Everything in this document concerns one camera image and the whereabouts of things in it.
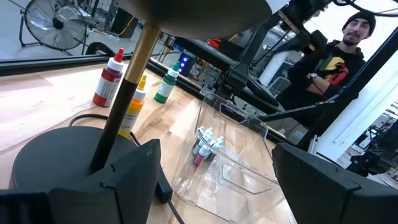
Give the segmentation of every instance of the yellow bottle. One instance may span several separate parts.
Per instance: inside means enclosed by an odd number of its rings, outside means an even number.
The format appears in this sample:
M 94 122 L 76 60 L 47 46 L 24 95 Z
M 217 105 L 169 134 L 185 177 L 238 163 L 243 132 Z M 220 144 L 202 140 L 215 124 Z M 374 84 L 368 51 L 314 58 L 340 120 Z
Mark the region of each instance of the yellow bottle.
M 147 81 L 147 76 L 144 74 L 139 81 L 137 90 L 132 97 L 129 109 L 124 116 L 122 125 L 120 126 L 119 133 L 121 136 L 128 138 L 134 123 L 137 120 L 138 114 L 144 106 L 144 98 L 147 92 L 145 91 L 145 83 Z

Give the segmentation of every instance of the man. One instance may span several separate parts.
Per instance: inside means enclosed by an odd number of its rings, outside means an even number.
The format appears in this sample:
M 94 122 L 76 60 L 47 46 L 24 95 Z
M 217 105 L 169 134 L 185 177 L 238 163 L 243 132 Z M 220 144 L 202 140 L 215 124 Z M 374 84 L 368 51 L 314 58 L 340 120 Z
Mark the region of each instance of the man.
M 357 45 L 372 35 L 375 26 L 374 16 L 359 12 L 344 24 L 341 42 L 334 40 L 327 44 L 325 49 L 306 55 L 297 62 L 288 72 L 291 86 L 277 97 L 285 110 L 325 101 L 347 85 L 365 64 L 361 49 Z M 315 110 L 311 114 L 293 118 L 305 127 L 311 127 L 321 114 L 322 111 Z M 290 121 L 271 121 L 268 125 L 276 130 L 283 128 L 284 134 L 288 136 L 294 134 L 291 133 L 292 129 L 299 125 L 292 119 Z

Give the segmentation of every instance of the red bottle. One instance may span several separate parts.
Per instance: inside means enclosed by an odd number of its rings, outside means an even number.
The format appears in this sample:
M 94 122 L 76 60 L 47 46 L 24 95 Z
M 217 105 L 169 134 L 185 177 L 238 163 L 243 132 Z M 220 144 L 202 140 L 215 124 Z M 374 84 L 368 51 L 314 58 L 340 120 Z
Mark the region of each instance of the red bottle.
M 123 49 L 120 48 L 114 58 L 110 58 L 99 79 L 93 103 L 98 106 L 111 106 L 114 94 L 123 75 Z

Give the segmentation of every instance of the label on bottle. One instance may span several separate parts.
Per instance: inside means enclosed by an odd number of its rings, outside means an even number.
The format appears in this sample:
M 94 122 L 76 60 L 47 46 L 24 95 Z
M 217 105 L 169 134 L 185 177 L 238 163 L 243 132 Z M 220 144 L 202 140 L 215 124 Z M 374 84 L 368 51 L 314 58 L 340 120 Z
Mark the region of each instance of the label on bottle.
M 106 99 L 105 106 L 110 106 L 116 93 L 116 89 L 118 88 L 120 82 L 120 78 L 115 78 L 113 82 L 104 79 L 103 77 L 100 78 L 97 90 L 95 93 Z
M 164 97 L 169 97 L 172 90 L 173 90 L 172 85 L 169 85 L 166 82 L 162 81 L 162 83 L 160 84 L 159 90 L 157 90 L 157 93 Z
M 122 125 L 120 126 L 120 130 L 123 131 L 131 131 L 132 127 L 134 126 L 134 123 L 137 121 L 138 114 L 137 113 L 126 113 L 124 116 Z

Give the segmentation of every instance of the black lamp base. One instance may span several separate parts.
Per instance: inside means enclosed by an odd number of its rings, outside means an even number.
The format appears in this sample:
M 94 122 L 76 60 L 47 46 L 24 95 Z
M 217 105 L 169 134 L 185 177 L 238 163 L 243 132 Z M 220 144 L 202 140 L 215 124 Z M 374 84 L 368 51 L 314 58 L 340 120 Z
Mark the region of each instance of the black lamp base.
M 12 168 L 10 189 L 47 191 L 90 175 L 90 163 L 103 130 L 74 126 L 43 133 L 18 153 Z M 117 136 L 107 164 L 137 146 Z

